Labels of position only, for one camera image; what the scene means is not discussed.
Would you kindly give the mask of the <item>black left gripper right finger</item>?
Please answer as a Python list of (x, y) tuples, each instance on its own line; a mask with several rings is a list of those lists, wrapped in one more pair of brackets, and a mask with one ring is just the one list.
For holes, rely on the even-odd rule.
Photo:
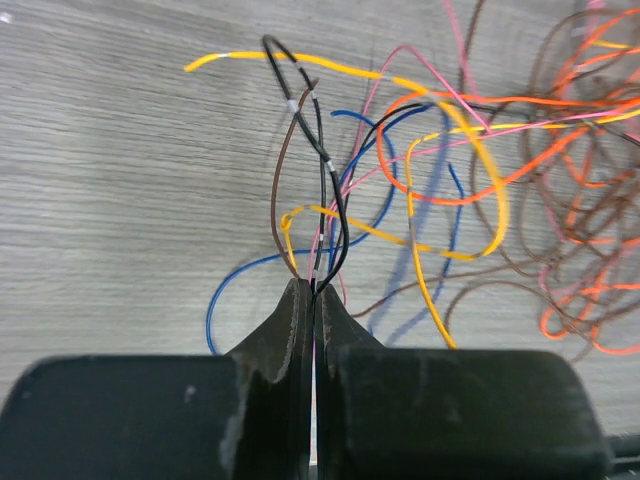
[(321, 479), (390, 479), (389, 402), (372, 371), (385, 350), (347, 312), (333, 287), (314, 304), (318, 475)]

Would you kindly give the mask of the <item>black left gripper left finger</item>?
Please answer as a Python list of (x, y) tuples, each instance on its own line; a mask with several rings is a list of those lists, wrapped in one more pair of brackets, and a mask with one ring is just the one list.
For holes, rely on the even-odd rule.
[(306, 479), (310, 460), (312, 293), (287, 284), (274, 311), (227, 356), (237, 367), (239, 406), (227, 424), (231, 479)]

